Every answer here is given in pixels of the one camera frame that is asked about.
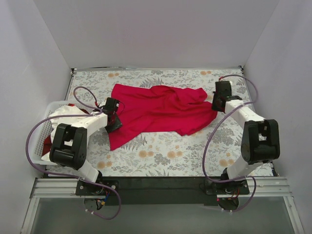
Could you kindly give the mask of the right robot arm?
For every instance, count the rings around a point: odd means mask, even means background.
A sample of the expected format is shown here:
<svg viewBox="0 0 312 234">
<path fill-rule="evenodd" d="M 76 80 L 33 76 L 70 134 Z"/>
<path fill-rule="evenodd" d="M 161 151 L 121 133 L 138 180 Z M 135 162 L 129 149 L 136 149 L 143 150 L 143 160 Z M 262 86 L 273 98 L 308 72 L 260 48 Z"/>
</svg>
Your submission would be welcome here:
<svg viewBox="0 0 312 234">
<path fill-rule="evenodd" d="M 221 175 L 222 191 L 231 194 L 238 188 L 237 180 L 243 180 L 258 167 L 279 158 L 278 123 L 274 119 L 261 117 L 242 98 L 232 95 L 228 80 L 215 83 L 212 109 L 231 117 L 243 129 L 241 156 Z"/>
</svg>

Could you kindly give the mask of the floral patterned table mat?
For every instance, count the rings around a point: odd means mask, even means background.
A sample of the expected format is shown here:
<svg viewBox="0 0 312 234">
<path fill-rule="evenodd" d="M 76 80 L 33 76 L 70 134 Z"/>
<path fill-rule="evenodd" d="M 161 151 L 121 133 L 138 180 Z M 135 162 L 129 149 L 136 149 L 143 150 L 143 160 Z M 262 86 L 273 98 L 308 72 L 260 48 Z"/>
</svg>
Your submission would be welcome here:
<svg viewBox="0 0 312 234">
<path fill-rule="evenodd" d="M 232 93 L 250 101 L 240 69 L 78 71 L 67 99 L 103 101 L 114 85 L 123 84 L 141 88 L 202 88 L 208 95 L 207 101 L 211 101 L 215 82 L 224 75 L 232 82 Z M 87 159 L 104 176 L 219 176 L 240 156 L 242 136 L 242 128 L 232 118 L 222 118 L 223 114 L 218 114 L 208 127 L 190 136 L 175 132 L 142 133 L 114 151 L 110 150 L 106 131 L 101 130 L 90 138 Z"/>
</svg>

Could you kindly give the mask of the white plastic laundry basket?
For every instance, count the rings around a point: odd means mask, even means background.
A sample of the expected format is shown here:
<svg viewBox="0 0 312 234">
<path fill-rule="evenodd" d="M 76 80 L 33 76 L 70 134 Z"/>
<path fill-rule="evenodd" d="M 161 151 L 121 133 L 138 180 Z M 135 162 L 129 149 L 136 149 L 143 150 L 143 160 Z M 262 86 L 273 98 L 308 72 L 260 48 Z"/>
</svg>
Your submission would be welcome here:
<svg viewBox="0 0 312 234">
<path fill-rule="evenodd" d="M 54 101 L 48 104 L 43 118 L 44 119 L 48 118 L 49 115 L 52 114 L 56 109 L 64 105 L 68 105 L 68 104 L 74 104 L 78 108 L 84 109 L 87 112 L 90 112 L 90 110 L 87 107 L 81 105 L 77 101 L 72 101 L 72 100 Z M 39 127 L 37 127 L 35 131 L 32 133 L 32 136 L 29 141 L 29 157 L 34 164 L 56 165 L 56 163 L 54 162 L 44 161 L 41 159 L 43 146 L 44 146 L 44 140 L 50 135 L 52 130 L 53 128 L 52 128 L 51 121 L 46 121 L 43 124 L 41 124 Z"/>
</svg>

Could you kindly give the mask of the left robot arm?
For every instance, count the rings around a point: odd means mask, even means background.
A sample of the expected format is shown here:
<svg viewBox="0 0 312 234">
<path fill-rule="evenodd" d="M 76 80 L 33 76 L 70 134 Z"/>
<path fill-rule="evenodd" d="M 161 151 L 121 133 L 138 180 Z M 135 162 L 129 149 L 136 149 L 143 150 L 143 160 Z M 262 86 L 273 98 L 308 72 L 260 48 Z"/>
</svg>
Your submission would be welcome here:
<svg viewBox="0 0 312 234">
<path fill-rule="evenodd" d="M 111 133 L 122 126 L 117 116 L 119 103 L 119 100 L 109 97 L 100 107 L 101 114 L 93 111 L 90 117 L 72 124 L 58 124 L 52 140 L 50 161 L 78 171 L 88 180 L 87 189 L 93 195 L 100 194 L 104 184 L 98 179 L 101 177 L 100 172 L 86 159 L 88 139 L 102 128 Z"/>
</svg>

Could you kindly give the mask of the aluminium frame rail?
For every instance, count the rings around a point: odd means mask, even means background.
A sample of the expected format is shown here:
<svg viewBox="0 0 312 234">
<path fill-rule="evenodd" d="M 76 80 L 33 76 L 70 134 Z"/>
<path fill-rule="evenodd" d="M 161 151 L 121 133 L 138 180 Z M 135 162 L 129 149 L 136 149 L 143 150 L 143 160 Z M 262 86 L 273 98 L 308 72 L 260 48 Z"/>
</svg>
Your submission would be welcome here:
<svg viewBox="0 0 312 234">
<path fill-rule="evenodd" d="M 256 191 L 254 197 L 282 197 L 296 234 L 303 234 L 294 197 L 288 181 L 280 176 L 257 176 Z M 31 195 L 28 210 L 22 225 L 22 234 L 29 234 L 32 229 L 35 214 L 41 198 L 100 198 L 100 195 L 77 195 L 76 190 L 83 190 L 84 186 L 78 185 L 79 181 L 74 178 L 36 178 Z"/>
</svg>

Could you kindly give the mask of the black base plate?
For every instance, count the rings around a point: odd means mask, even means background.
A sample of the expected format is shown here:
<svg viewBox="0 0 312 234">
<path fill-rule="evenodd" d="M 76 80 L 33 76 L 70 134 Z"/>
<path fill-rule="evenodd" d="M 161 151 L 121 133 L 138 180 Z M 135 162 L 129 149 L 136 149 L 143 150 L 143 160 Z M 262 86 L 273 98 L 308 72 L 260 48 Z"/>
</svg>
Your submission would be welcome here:
<svg viewBox="0 0 312 234">
<path fill-rule="evenodd" d="M 104 197 L 106 205 L 152 204 L 203 204 L 216 206 L 217 196 L 235 198 L 236 195 L 249 195 L 247 181 L 212 183 L 203 176 L 196 177 L 103 177 L 100 184 L 105 188 L 79 181 L 76 195 Z"/>
</svg>

